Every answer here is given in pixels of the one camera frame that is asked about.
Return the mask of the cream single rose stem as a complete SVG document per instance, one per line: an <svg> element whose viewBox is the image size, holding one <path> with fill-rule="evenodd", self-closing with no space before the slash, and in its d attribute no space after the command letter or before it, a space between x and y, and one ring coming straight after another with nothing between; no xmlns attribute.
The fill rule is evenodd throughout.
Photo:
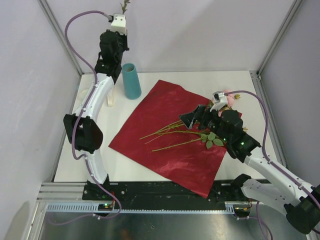
<svg viewBox="0 0 320 240"><path fill-rule="evenodd" d="M130 0L124 0L123 3L120 3L122 14L124 15L128 9L128 5L131 3Z"/></svg>

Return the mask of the pink artificial flower bunch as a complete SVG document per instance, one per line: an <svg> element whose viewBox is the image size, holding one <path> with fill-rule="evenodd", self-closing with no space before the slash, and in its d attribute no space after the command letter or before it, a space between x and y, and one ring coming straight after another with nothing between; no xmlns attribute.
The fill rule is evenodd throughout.
<svg viewBox="0 0 320 240"><path fill-rule="evenodd" d="M223 112L228 111L228 110L233 110L234 102L236 100L240 99L241 95L239 93L232 93L232 94L226 95L226 97L227 97L228 104L225 105L220 111L217 112L219 117L221 117ZM205 107L211 108L212 106L213 106L213 102L212 102L212 100L210 100ZM225 147L227 144L227 139L225 137L220 137L216 133L213 133L212 131L210 131L208 129L199 130L199 121L198 120L194 124L194 126L196 126L196 128L194 130L192 130L194 126L191 129L180 129L183 126L185 127L185 125L182 123L182 121L178 120L176 122L172 122L168 125L165 125L164 127L156 130L155 132L153 132L151 134L140 137L139 140L146 139L151 136L155 136L151 140L144 143L144 144L148 144L148 143L150 143L150 142L152 142L152 141L154 141L164 135L169 135L169 134L187 134L187 135L191 135L191 136L196 136L195 139L187 140L187 141L177 143L177 144L168 145L168 146L161 147L161 148L157 148L157 149L152 150L152 152L167 150L167 149L171 149L174 147L186 145L186 144L197 142L197 141L201 141L201 143L205 144L205 147L207 149L210 149L213 146Z"/></svg>

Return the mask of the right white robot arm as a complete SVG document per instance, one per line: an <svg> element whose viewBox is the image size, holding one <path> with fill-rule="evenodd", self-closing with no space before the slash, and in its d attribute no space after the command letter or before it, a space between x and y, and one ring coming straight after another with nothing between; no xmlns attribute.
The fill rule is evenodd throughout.
<svg viewBox="0 0 320 240"><path fill-rule="evenodd" d="M320 188L293 174L277 160L272 160L261 144L243 130L238 111L225 110L219 114L205 105L179 116L191 129L195 123L225 141L228 154L263 175L269 184L260 184L241 174L230 188L231 196L242 201L245 197L262 202L283 214L300 233L309 234L320 222Z"/></svg>

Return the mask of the cream ribbon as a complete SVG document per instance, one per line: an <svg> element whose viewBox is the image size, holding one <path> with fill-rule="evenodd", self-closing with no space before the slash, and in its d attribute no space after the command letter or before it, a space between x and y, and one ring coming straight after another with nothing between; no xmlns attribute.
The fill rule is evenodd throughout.
<svg viewBox="0 0 320 240"><path fill-rule="evenodd" d="M92 85L78 92L77 97L85 108L101 108L104 101L109 107L115 102L115 86L108 82Z"/></svg>

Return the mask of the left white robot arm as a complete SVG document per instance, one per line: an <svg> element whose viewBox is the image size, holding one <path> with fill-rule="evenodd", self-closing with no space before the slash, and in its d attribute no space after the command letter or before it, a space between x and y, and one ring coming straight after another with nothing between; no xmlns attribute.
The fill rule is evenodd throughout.
<svg viewBox="0 0 320 240"><path fill-rule="evenodd" d="M97 119L107 95L118 80L122 70L123 53L128 51L129 47L125 33L107 30L99 39L100 52L93 67L94 80L74 113L64 116L63 124L73 158L84 159L89 172L88 180L97 183L93 194L98 199L105 200L110 196L111 188L104 184L108 178L100 151L104 136Z"/></svg>

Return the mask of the dark red wrapping paper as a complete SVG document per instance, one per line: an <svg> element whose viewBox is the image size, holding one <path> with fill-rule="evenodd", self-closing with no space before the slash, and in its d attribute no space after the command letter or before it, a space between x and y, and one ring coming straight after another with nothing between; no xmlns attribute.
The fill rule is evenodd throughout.
<svg viewBox="0 0 320 240"><path fill-rule="evenodd" d="M135 108L109 147L160 176L207 198L226 148L220 137L179 116L210 100L182 86L158 80Z"/></svg>

